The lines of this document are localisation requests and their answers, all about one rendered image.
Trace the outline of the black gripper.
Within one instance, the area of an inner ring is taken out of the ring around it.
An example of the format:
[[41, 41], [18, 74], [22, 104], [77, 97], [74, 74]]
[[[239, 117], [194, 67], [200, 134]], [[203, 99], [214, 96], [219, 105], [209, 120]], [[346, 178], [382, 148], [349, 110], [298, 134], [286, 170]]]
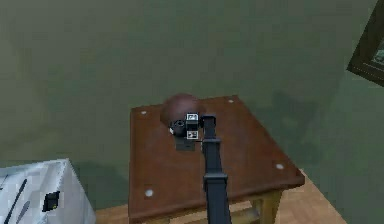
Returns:
[[193, 151], [195, 148], [196, 131], [189, 130], [184, 120], [174, 121], [169, 128], [178, 151]]

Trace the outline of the brown basketball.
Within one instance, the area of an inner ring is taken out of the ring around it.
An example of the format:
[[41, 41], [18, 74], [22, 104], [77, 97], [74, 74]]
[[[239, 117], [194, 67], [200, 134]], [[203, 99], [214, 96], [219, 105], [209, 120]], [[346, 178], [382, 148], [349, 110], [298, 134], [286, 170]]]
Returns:
[[180, 93], [169, 97], [162, 105], [160, 121], [171, 127], [174, 124], [183, 127], [188, 113], [204, 113], [201, 101], [190, 94]]

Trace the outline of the brown wooden stool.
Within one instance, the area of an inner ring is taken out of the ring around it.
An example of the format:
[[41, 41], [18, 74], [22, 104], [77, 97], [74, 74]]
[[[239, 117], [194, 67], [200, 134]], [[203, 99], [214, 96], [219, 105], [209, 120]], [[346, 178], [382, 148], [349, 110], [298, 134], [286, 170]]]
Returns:
[[[229, 201], [282, 192], [305, 183], [304, 175], [279, 148], [238, 96], [203, 99], [217, 119]], [[199, 148], [180, 152], [160, 121], [160, 105], [130, 113], [129, 221], [140, 224], [203, 209], [204, 157]]]

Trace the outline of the white cabinet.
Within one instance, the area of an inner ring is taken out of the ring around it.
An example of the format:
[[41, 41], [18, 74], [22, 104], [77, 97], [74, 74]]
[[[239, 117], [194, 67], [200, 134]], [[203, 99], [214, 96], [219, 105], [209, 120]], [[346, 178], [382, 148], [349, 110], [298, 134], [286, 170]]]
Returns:
[[[19, 224], [96, 224], [96, 215], [69, 159], [57, 159], [0, 168], [0, 224], [16, 194], [27, 179], [24, 191], [8, 224], [15, 224], [26, 201], [28, 211]], [[58, 207], [43, 212], [44, 197], [60, 192]]]

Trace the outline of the small black box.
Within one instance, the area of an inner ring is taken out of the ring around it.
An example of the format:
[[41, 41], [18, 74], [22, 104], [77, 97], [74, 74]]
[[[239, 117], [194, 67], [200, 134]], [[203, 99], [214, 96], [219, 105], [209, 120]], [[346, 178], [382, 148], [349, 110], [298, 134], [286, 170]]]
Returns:
[[58, 207], [60, 192], [51, 192], [45, 195], [43, 203], [43, 212], [55, 210]]

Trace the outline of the grey pen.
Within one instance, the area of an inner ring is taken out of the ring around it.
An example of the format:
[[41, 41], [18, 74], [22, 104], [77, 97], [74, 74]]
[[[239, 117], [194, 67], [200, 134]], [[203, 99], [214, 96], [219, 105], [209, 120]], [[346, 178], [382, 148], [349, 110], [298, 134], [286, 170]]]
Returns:
[[30, 206], [30, 201], [26, 201], [17, 217], [17, 220], [16, 220], [16, 223], [15, 224], [19, 224], [20, 221], [22, 220], [22, 218], [24, 217], [25, 213], [28, 211], [29, 209], [29, 206]]

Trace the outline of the black pen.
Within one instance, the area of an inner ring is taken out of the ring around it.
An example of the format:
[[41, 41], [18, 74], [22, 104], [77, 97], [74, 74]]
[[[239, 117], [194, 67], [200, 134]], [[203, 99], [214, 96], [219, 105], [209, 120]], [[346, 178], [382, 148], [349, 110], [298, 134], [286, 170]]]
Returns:
[[9, 221], [10, 221], [10, 219], [11, 219], [11, 217], [12, 217], [12, 213], [13, 213], [13, 211], [14, 211], [14, 209], [15, 209], [15, 207], [16, 207], [16, 204], [17, 204], [17, 202], [18, 202], [18, 200], [19, 200], [19, 198], [20, 198], [20, 195], [22, 194], [22, 192], [23, 192], [24, 189], [25, 189], [25, 186], [26, 186], [27, 181], [28, 181], [27, 179], [24, 179], [24, 180], [23, 180], [23, 182], [22, 182], [22, 184], [21, 184], [21, 186], [20, 186], [20, 188], [19, 188], [19, 190], [18, 190], [18, 193], [16, 194], [15, 200], [14, 200], [14, 202], [13, 202], [11, 208], [9, 209], [9, 212], [8, 212], [8, 214], [7, 214], [7, 216], [6, 216], [6, 218], [5, 218], [3, 224], [8, 224], [8, 223], [9, 223]]

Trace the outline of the dark framed wall picture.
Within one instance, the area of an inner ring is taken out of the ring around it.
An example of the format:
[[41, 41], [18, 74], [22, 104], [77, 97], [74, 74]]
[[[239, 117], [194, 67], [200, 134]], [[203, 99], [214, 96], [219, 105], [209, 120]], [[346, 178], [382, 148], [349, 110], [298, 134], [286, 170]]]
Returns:
[[384, 0], [377, 0], [347, 70], [384, 87], [384, 62], [374, 61], [380, 50], [384, 51]]

